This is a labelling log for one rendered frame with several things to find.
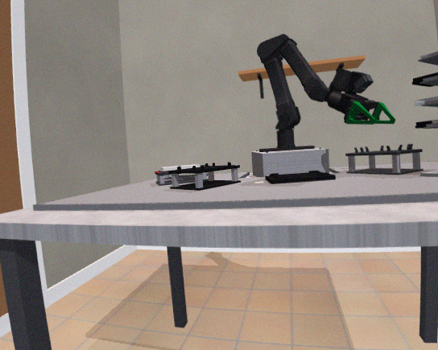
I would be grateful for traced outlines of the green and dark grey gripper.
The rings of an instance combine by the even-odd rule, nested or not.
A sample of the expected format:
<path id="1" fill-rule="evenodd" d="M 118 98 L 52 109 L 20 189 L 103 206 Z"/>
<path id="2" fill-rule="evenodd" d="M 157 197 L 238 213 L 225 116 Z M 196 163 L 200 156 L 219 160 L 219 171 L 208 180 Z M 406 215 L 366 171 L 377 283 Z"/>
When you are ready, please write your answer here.
<path id="1" fill-rule="evenodd" d="M 391 115 L 387 107 L 382 102 L 377 102 L 372 100 L 351 99 L 349 101 L 348 108 L 338 104 L 338 109 L 341 113 L 345 114 L 344 123 L 346 124 L 394 124 L 395 123 L 395 118 Z M 374 109 L 372 115 L 369 113 L 370 109 Z M 382 111 L 390 118 L 389 121 L 379 121 L 380 119 L 379 116 Z"/>

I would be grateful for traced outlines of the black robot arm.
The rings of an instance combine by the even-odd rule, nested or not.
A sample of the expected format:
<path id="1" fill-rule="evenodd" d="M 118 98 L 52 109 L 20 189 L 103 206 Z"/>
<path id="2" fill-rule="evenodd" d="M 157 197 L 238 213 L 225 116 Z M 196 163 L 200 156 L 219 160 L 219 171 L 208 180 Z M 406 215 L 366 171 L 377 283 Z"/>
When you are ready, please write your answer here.
<path id="1" fill-rule="evenodd" d="M 356 93 L 364 92 L 374 83 L 370 75 L 339 68 L 333 82 L 327 88 L 296 45 L 296 41 L 285 34 L 263 41 L 258 45 L 257 54 L 267 70 L 275 96 L 277 108 L 275 112 L 279 120 L 275 127 L 279 130 L 277 131 L 277 148 L 259 149 L 259 152 L 315 149 L 315 146 L 295 147 L 293 129 L 300 123 L 300 112 L 288 88 L 283 70 L 283 58 L 300 79 L 309 98 L 314 101 L 326 101 L 329 107 L 339 111 L 338 104 L 347 108 L 351 99 L 369 100 Z"/>

